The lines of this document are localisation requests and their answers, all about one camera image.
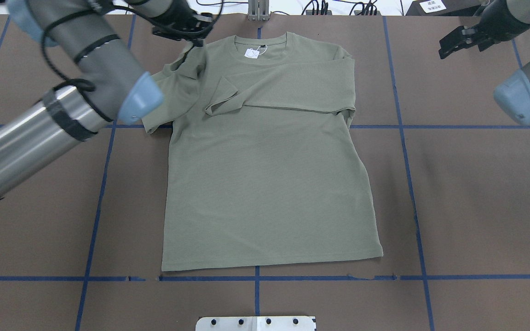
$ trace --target green shirt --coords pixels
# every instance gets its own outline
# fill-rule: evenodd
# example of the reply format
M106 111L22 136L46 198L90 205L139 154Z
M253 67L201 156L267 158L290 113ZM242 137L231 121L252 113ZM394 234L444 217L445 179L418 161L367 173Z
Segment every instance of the green shirt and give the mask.
M383 255L349 136L354 71L288 32L188 47L153 76L166 101L143 124L173 121L163 271Z

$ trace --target blue joint cap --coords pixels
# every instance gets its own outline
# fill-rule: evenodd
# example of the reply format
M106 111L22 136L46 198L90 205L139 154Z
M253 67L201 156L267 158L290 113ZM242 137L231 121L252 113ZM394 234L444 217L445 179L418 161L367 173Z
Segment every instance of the blue joint cap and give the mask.
M162 92L151 74L143 73L122 103L118 119L130 126L153 111L163 100Z
M530 124L530 81L521 69L496 87L494 100L515 122Z
M36 22L26 1L27 0L7 0L9 17L11 17L12 21L14 21L23 32L26 32L32 37L32 39L40 43L44 30L42 30L40 25ZM46 38L44 44L48 47L58 45L55 40L49 37Z

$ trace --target white bracket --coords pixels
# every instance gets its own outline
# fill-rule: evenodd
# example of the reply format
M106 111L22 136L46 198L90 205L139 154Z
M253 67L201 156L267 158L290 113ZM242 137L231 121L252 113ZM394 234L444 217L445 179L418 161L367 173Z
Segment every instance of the white bracket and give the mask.
M196 331L316 331L312 316L241 316L200 318Z
M269 21L269 0L248 0L249 21Z

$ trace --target robotic arm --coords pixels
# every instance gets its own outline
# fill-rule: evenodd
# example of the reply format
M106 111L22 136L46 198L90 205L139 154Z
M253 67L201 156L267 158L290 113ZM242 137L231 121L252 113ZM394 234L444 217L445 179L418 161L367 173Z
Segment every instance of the robotic arm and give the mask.
M132 9L110 0L8 0L11 19L40 42L47 63L65 82L0 129L0 200L109 122L133 124L162 103L162 92L103 19L105 13L134 11L155 25L154 34L196 46L215 23L212 14L198 15L185 0L127 2ZM82 71L80 78L70 80L50 63L45 46L57 44Z
M458 27L440 40L441 59L477 45L480 52L530 29L530 0L494 0L474 27ZM517 123L530 124L530 62L494 91L498 105Z

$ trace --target neckline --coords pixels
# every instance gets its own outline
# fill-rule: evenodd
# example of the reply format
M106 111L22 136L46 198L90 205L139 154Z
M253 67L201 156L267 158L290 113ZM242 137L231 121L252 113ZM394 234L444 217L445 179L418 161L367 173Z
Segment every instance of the neckline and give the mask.
M238 52L238 49L236 48L236 44L243 44L243 45L249 45L249 46L258 46L258 45L277 45L277 44L286 44L286 48L282 51L280 55L274 58L257 58L257 59L251 59L246 58L243 54L240 54ZM292 33L286 32L285 34L282 34L276 38L270 38L270 39L250 39L250 38L243 38L237 35L230 36L229 40L229 51L232 57L235 59L238 59L239 61L242 61L244 63L275 63L278 61L284 60L288 54L289 50L292 47Z

